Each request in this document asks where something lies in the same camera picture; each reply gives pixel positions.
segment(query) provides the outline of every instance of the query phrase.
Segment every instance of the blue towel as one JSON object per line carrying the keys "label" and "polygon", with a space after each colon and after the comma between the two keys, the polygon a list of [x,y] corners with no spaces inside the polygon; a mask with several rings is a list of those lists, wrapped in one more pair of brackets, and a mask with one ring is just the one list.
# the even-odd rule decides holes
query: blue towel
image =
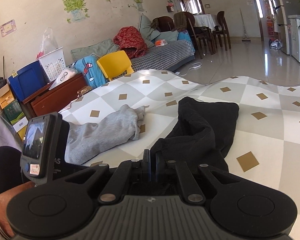
{"label": "blue towel", "polygon": [[190,35],[189,35],[188,31],[185,31],[185,33],[179,32],[179,34],[178,34],[178,40],[186,40],[189,43],[191,43],[193,52],[195,52],[195,49],[194,49],[194,46],[192,44],[192,41],[191,41],[191,38],[190,38]]}
{"label": "blue towel", "polygon": [[107,79],[99,68],[94,56],[87,56],[68,66],[82,73],[87,84],[95,89],[107,83]]}

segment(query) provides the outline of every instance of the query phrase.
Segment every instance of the white cable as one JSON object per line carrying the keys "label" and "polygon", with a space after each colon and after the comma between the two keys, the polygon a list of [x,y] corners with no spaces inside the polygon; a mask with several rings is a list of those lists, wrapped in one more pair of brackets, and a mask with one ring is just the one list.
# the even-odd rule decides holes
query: white cable
{"label": "white cable", "polygon": [[193,65],[195,65],[195,64],[199,64],[199,65],[197,65],[197,66],[195,66],[195,67],[189,68],[189,69],[188,69],[188,72],[187,72],[186,74],[181,75],[181,76],[179,76],[179,77],[183,77],[183,76],[187,75],[187,74],[189,73],[190,69],[196,69],[196,68],[199,68],[199,67],[202,66],[202,63],[201,63],[201,62],[193,63]]}

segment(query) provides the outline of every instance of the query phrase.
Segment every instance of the shiny floor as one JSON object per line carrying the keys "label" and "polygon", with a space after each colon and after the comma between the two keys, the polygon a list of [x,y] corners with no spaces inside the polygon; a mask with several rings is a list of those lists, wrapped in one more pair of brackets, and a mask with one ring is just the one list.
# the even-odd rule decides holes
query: shiny floor
{"label": "shiny floor", "polygon": [[294,57],[270,49],[268,44],[261,41],[232,41],[231,46],[228,51],[218,46],[214,55],[205,50],[203,59],[196,52],[196,59],[177,71],[180,75],[186,74],[193,63],[201,62],[200,68],[189,70],[183,77],[200,84],[209,84],[232,76],[249,76],[279,86],[300,84],[300,63]]}

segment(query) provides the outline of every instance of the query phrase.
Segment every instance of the broom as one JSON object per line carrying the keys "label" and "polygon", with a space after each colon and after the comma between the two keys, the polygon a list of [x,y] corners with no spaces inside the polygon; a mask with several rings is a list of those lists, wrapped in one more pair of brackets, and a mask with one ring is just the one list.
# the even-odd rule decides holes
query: broom
{"label": "broom", "polygon": [[248,34],[247,34],[246,26],[244,24],[241,8],[240,8],[240,14],[241,14],[241,19],[242,19],[242,24],[243,24],[243,31],[244,31],[242,42],[251,42],[251,40],[249,39]]}

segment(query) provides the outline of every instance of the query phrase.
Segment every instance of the blue button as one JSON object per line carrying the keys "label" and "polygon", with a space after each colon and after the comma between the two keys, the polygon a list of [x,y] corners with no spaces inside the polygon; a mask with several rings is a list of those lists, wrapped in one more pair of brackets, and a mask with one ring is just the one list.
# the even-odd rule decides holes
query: blue button
{"label": "blue button", "polygon": [[30,170],[30,164],[26,163],[25,166],[24,166],[24,169],[25,169],[26,172],[28,172]]}

